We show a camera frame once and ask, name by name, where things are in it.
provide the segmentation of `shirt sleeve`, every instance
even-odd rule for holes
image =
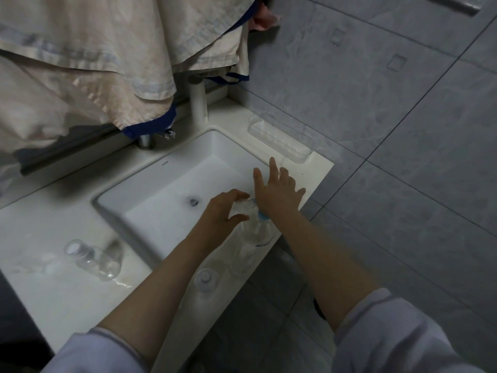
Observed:
[[[334,337],[333,372],[481,373],[426,314],[386,288],[360,301]]]
[[[42,373],[146,373],[143,359],[124,340],[103,328],[73,334]]]

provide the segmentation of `clear plastic shelf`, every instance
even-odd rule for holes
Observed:
[[[314,140],[304,132],[270,121],[270,116],[252,115],[248,120],[248,132],[295,163],[304,163],[314,151]]]

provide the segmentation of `white sink basin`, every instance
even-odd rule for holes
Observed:
[[[252,195],[255,167],[267,176],[266,164],[208,131],[98,195],[93,206],[153,268],[186,237],[212,197],[232,188]]]

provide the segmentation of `plastic bottle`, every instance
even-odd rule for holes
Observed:
[[[240,224],[238,230],[239,248],[231,263],[233,275],[245,276],[252,266],[254,257],[261,247],[271,243],[277,233],[276,226],[269,217],[260,212],[255,201],[248,200],[239,213],[248,214],[250,219]]]
[[[81,240],[68,242],[64,252],[74,259],[78,267],[102,281],[112,280],[121,271],[121,264],[109,257],[101,248],[88,246]]]
[[[210,296],[217,287],[219,275],[214,269],[204,268],[195,276],[195,286],[203,296]]]

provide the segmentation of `gray tile wall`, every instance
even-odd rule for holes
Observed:
[[[306,217],[435,319],[464,358],[497,371],[497,0],[474,17],[429,0],[271,8],[281,27],[250,35],[251,80],[230,97],[313,137],[335,166]],[[332,332],[283,238],[247,287],[260,319],[246,319],[258,325],[224,336],[243,322],[230,305],[212,333],[242,347],[221,346],[217,360],[330,371]]]

